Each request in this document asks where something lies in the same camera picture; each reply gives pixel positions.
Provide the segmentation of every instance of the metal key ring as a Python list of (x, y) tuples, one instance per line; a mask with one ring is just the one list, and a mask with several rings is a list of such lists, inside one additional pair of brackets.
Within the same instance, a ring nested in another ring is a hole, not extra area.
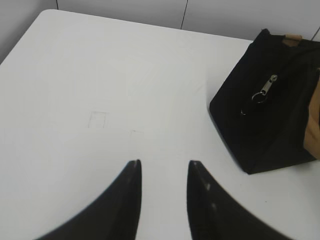
[(264, 98), (262, 101), (257, 101), (257, 102), (256, 102), (257, 104), (262, 104), (262, 103), (264, 103), (264, 102), (267, 100), (267, 98), (268, 98), (267, 95), (266, 95), (263, 91), (260, 91), (260, 92), (255, 93), (255, 94), (252, 96), (251, 100), (254, 101), (254, 98), (255, 98), (256, 96), (259, 96), (259, 95), (265, 96), (265, 98)]

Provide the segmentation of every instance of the zipper pull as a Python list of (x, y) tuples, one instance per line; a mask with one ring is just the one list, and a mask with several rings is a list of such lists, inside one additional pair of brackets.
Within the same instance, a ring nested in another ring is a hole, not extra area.
[(267, 100), (267, 93), (269, 92), (269, 89), (271, 88), (272, 84), (277, 81), (278, 76), (277, 75), (271, 75), (269, 80), (265, 83), (263, 88), (256, 92), (254, 95), (252, 95), (251, 100), (253, 102), (256, 102), (257, 104), (262, 104)]
[(261, 89), (261, 93), (263, 96), (267, 95), (267, 93), (269, 92), (269, 89), (271, 88), (271, 85), (277, 81), (278, 76), (277, 75), (272, 75), (269, 80), (265, 83), (265, 85), (263, 86), (263, 88)]
[(247, 115), (247, 113), (252, 112), (257, 104), (262, 104), (267, 100), (267, 93), (269, 92), (272, 84), (277, 81), (278, 75), (271, 75), (268, 81), (264, 84), (263, 88), (252, 95), (251, 100), (245, 104), (244, 108), (241, 109), (241, 115)]

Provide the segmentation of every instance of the faint drawn square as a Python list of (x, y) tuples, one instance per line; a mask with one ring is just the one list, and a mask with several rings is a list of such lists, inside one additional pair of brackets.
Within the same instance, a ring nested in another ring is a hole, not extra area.
[(103, 129), (106, 126), (107, 115), (106, 112), (92, 111), (88, 127), (90, 129)]

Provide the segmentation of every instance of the metal zipper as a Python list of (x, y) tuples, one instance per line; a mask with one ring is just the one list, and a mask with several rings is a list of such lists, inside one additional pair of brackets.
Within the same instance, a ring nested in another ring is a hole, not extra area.
[[(252, 104), (262, 104), (264, 103), (268, 98), (268, 92), (272, 86), (272, 84), (277, 81), (278, 75), (271, 75), (268, 81), (264, 84), (263, 88), (252, 95), (251, 97), (251, 103)], [(241, 115), (247, 115), (247, 112), (245, 112), (243, 109), (241, 109)]]

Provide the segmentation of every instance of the white table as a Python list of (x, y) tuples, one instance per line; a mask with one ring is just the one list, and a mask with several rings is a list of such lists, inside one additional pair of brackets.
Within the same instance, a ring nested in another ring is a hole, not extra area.
[(297, 240), (320, 238), (320, 162), (247, 175), (207, 106), (248, 40), (46, 10), (0, 65), (0, 239), (39, 237), (142, 161), (137, 240), (190, 240), (189, 160)]

